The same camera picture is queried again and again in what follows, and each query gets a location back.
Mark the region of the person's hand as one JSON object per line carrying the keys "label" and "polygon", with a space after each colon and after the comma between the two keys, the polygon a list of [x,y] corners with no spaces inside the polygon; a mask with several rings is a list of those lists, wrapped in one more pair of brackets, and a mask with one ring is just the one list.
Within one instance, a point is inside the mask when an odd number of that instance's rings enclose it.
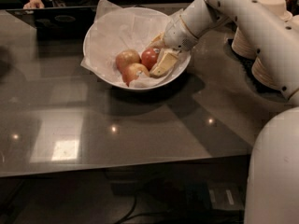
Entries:
{"label": "person's hand", "polygon": [[44,4],[42,0],[30,0],[28,3],[26,3],[23,8],[24,9],[35,9],[35,8],[44,8]]}

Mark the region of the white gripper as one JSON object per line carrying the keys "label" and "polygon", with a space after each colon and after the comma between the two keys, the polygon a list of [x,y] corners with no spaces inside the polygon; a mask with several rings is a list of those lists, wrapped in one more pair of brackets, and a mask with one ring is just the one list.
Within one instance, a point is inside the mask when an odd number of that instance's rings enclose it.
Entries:
{"label": "white gripper", "polygon": [[149,71],[152,77],[165,76],[178,61],[178,50],[189,51],[198,43],[198,22],[197,16],[181,13],[167,24],[164,33],[149,42],[147,48],[161,49],[164,44],[172,48],[161,50],[157,63]]}

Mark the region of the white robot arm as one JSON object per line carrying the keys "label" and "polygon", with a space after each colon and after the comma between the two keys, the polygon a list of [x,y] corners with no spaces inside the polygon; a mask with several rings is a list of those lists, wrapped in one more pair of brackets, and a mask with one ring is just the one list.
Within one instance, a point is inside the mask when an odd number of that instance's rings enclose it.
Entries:
{"label": "white robot arm", "polygon": [[155,40],[191,50],[225,20],[235,22],[292,108],[263,127],[254,144],[244,224],[299,224],[299,33],[257,0],[194,0]]}

